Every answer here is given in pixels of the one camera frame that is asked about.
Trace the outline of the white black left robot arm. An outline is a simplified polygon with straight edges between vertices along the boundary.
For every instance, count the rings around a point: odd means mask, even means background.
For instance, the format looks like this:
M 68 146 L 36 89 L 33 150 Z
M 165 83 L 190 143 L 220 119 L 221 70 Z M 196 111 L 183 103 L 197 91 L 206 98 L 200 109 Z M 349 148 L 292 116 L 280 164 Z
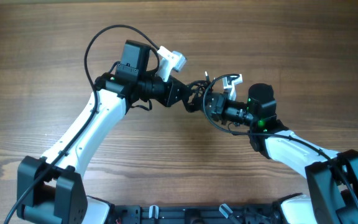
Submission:
M 128 40 L 112 70 L 98 77 L 88 104 L 66 133 L 17 171 L 17 216 L 31 223 L 118 223 L 114 205 L 86 194 L 83 177 L 104 138 L 131 108 L 156 100 L 169 107 L 190 96 L 171 77 L 186 57 Z

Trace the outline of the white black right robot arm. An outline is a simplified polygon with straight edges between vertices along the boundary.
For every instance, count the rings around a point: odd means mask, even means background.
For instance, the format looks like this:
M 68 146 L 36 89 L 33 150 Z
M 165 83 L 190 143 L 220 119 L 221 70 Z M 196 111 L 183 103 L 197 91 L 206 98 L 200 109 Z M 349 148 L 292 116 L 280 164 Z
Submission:
M 296 194 L 278 203 L 282 223 L 358 223 L 358 152 L 319 147 L 305 141 L 277 119 L 270 85 L 249 88 L 247 102 L 234 101 L 231 87 L 224 93 L 206 88 L 202 105 L 216 125 L 227 121 L 246 125 L 253 149 L 303 176 L 308 195 Z

